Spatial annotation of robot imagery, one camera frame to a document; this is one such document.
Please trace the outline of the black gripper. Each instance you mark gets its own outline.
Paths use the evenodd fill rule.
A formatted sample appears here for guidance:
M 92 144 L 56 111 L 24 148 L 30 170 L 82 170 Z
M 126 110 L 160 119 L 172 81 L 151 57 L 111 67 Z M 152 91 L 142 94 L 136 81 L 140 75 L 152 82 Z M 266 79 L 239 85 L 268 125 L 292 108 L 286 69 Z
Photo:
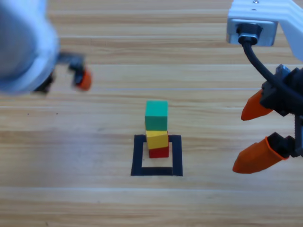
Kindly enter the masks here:
M 292 90 L 303 93 L 303 70 L 289 70 L 284 65 L 276 68 L 275 76 Z M 294 115 L 294 137 L 282 137 L 274 132 L 262 141 L 254 143 L 239 153 L 232 170 L 239 174 L 263 171 L 289 157 L 303 155 L 303 104 L 287 97 L 269 82 L 247 100 L 241 119 L 249 121 L 268 115 L 273 110 L 281 116 Z
M 89 91 L 92 85 L 92 75 L 84 65 L 84 56 L 79 53 L 59 53 L 55 66 L 63 64 L 68 65 L 69 70 L 74 73 L 72 85 L 80 91 Z M 54 81 L 55 74 L 53 70 L 33 93 L 48 94 Z

